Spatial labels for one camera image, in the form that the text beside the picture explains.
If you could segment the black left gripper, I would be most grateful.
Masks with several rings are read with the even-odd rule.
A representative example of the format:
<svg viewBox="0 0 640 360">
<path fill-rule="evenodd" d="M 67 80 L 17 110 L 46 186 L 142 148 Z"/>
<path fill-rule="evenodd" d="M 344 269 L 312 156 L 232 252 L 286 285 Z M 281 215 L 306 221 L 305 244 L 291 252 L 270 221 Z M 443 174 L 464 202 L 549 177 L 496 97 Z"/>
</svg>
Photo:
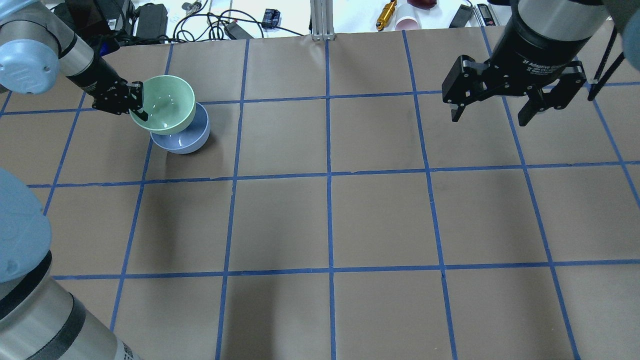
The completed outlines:
<svg viewBox="0 0 640 360">
<path fill-rule="evenodd" d="M 132 112 L 141 121 L 148 121 L 144 84 L 139 80 L 128 83 L 99 55 L 94 55 L 83 71 L 67 78 L 93 98 L 94 109 L 117 116 Z"/>
</svg>

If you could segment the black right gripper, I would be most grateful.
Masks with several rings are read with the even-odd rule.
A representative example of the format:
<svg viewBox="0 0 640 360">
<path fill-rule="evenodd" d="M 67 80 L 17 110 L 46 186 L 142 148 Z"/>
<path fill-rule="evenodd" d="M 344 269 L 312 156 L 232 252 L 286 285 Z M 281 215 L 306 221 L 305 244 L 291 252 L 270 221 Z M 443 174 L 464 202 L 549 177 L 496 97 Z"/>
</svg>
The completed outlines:
<svg viewBox="0 0 640 360">
<path fill-rule="evenodd" d="M 451 107 L 451 121 L 457 123 L 468 105 L 487 100 L 501 89 L 500 83 L 488 83 L 485 72 L 491 81 L 506 78 L 511 87 L 532 85 L 525 92 L 528 101 L 518 112 L 519 126 L 548 109 L 565 109 L 586 82 L 582 62 L 573 59 L 608 18 L 604 3 L 490 0 L 489 4 L 509 6 L 511 16 L 487 64 L 463 54 L 445 76 L 442 101 Z M 549 92 L 537 86 L 556 79 Z"/>
</svg>

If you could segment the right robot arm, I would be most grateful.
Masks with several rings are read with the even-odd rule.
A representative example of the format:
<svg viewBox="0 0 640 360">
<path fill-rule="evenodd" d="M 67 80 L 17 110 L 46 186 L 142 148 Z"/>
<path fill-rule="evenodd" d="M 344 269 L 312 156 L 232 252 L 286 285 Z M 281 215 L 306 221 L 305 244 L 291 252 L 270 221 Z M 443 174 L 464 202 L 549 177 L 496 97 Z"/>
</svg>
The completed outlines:
<svg viewBox="0 0 640 360">
<path fill-rule="evenodd" d="M 489 59 L 460 55 L 442 83 L 451 119 L 493 96 L 528 97 L 518 113 L 526 126 L 548 109 L 570 104 L 587 77 L 576 55 L 607 18 L 622 39 L 621 59 L 639 67 L 637 0 L 506 0 L 511 16 Z"/>
</svg>

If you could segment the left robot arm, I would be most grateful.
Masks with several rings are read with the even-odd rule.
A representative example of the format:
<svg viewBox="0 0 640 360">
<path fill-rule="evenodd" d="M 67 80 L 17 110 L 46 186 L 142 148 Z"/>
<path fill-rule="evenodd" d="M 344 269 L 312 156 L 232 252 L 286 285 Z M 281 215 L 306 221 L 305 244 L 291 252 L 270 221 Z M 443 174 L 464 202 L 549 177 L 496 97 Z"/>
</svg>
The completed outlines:
<svg viewBox="0 0 640 360">
<path fill-rule="evenodd" d="M 43 94 L 59 73 L 94 109 L 146 117 L 143 84 L 128 83 L 39 0 L 1 2 L 1 87 Z M 51 275 L 51 224 L 39 199 L 1 170 L 1 358 L 138 360 L 140 356 Z"/>
</svg>

